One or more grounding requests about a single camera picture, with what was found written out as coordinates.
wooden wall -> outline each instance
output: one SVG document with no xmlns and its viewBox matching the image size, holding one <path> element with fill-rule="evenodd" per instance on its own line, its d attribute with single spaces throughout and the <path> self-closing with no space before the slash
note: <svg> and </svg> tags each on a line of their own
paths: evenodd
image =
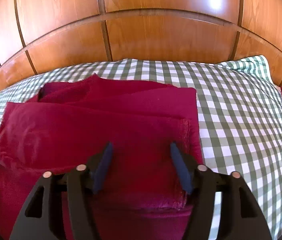
<svg viewBox="0 0 282 240">
<path fill-rule="evenodd" d="M 282 0 L 0 0 L 0 90 L 85 62 L 260 54 L 282 85 Z"/>
</svg>

mattress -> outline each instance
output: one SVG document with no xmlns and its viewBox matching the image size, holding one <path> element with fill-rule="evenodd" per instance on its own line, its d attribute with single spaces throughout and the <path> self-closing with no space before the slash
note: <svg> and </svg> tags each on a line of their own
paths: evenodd
<svg viewBox="0 0 282 240">
<path fill-rule="evenodd" d="M 6 102 L 24 102 L 47 82 L 76 82 L 94 73 L 107 79 L 194 87 L 205 164 L 219 173 L 239 171 L 273 239 L 282 234 L 282 95 L 271 80 L 265 57 L 216 65 L 124 59 L 56 69 L 1 91 L 0 123 Z M 217 194 L 209 239 L 217 236 L 220 202 Z"/>
</svg>

